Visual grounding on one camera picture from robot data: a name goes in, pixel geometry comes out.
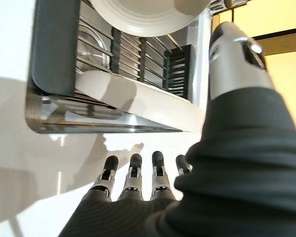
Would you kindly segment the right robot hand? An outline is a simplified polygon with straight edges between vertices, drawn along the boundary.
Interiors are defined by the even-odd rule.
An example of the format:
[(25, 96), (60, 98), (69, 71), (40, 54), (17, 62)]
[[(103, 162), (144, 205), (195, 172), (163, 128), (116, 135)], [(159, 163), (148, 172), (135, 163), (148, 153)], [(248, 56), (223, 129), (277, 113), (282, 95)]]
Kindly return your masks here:
[(126, 187), (108, 200), (98, 181), (63, 237), (296, 237), (296, 127), (275, 90), (262, 48), (232, 22), (219, 24), (209, 51), (201, 140), (177, 158), (176, 201), (160, 179), (151, 201)]

